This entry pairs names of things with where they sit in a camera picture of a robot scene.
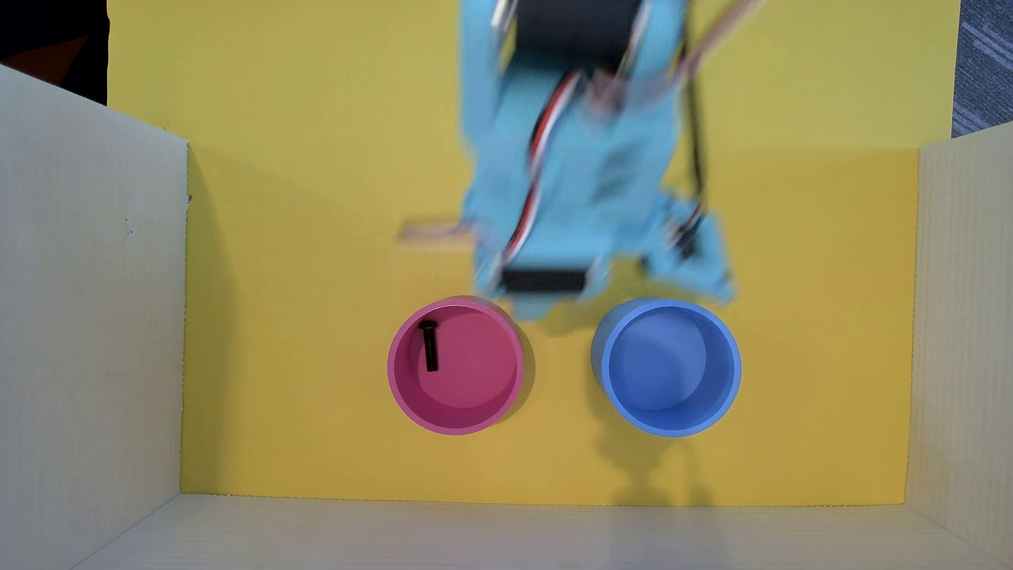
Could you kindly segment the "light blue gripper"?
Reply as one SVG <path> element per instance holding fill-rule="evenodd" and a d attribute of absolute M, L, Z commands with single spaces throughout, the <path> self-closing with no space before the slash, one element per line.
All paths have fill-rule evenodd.
<path fill-rule="evenodd" d="M 519 132 L 490 137 L 464 200 L 472 290 L 539 320 L 604 293 L 615 261 L 668 253 L 677 201 L 663 178 L 676 146 L 677 123 L 560 120 L 536 172 Z"/>

